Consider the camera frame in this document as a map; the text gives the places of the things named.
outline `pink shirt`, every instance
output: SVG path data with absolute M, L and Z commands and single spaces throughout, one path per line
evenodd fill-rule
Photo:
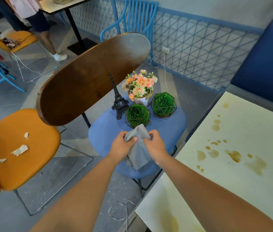
M 35 15 L 40 8 L 38 0 L 10 0 L 15 8 L 15 12 L 22 18 L 28 18 Z

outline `eiffel tower figurine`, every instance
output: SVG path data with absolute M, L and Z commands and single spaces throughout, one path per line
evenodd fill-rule
M 123 113 L 128 109 L 129 105 L 129 101 L 124 99 L 120 93 L 118 92 L 117 88 L 116 88 L 116 85 L 114 83 L 114 80 L 113 80 L 113 76 L 112 74 L 109 72 L 109 78 L 111 79 L 111 82 L 112 82 L 112 85 L 113 85 L 113 89 L 114 89 L 114 93 L 115 93 L 115 101 L 114 101 L 114 105 L 112 106 L 112 109 L 116 109 L 116 118 L 118 120 L 121 119 L 121 116 L 123 115 Z

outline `power outlet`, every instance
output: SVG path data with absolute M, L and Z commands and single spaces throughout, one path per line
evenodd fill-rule
M 162 52 L 164 52 L 165 54 L 169 54 L 170 53 L 170 49 L 167 47 L 162 46 Z

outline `gray cloth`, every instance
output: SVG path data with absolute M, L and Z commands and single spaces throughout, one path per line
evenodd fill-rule
M 124 140 L 128 142 L 134 136 L 137 137 L 136 143 L 132 146 L 130 152 L 127 154 L 127 165 L 134 167 L 136 170 L 146 165 L 149 161 L 153 160 L 148 153 L 146 146 L 143 142 L 144 138 L 151 140 L 148 131 L 143 124 L 138 125 L 134 130 L 128 132 Z

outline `human hand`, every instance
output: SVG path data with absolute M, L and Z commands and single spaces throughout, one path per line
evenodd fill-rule
M 168 152 L 165 149 L 163 140 L 161 139 L 159 132 L 157 130 L 149 131 L 149 135 L 153 136 L 153 140 L 148 140 L 147 138 L 143 139 L 143 142 L 148 150 L 150 157 L 159 165 L 161 159 L 166 156 L 169 156 Z
M 111 150 L 108 154 L 110 157 L 112 157 L 113 160 L 116 161 L 117 164 L 119 164 L 119 162 L 126 157 L 132 145 L 135 144 L 137 141 L 137 137 L 133 137 L 129 142 L 125 142 L 123 138 L 126 134 L 126 131 L 121 131 L 117 135 L 112 143 Z

